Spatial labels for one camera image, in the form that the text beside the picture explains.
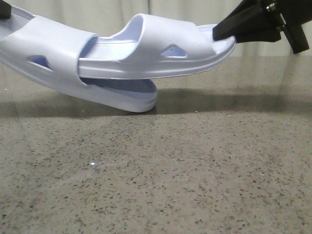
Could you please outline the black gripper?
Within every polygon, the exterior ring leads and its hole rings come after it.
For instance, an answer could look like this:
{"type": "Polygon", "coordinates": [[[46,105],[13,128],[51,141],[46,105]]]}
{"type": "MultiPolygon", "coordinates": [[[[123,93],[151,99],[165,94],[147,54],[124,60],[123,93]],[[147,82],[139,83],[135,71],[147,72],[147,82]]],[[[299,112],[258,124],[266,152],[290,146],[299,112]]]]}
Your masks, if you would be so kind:
{"type": "Polygon", "coordinates": [[[234,36],[238,43],[281,40],[284,33],[294,54],[309,49],[302,25],[312,20],[310,0],[243,0],[213,28],[215,41],[234,36]]]}

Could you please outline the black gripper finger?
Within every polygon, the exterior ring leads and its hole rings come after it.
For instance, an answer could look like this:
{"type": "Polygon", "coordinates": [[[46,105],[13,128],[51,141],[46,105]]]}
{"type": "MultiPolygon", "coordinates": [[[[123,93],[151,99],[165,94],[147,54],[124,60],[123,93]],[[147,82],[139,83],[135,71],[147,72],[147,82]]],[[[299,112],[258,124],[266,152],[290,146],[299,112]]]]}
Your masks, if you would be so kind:
{"type": "Polygon", "coordinates": [[[10,19],[12,12],[12,5],[9,3],[0,0],[0,18],[1,19],[10,19]]]}

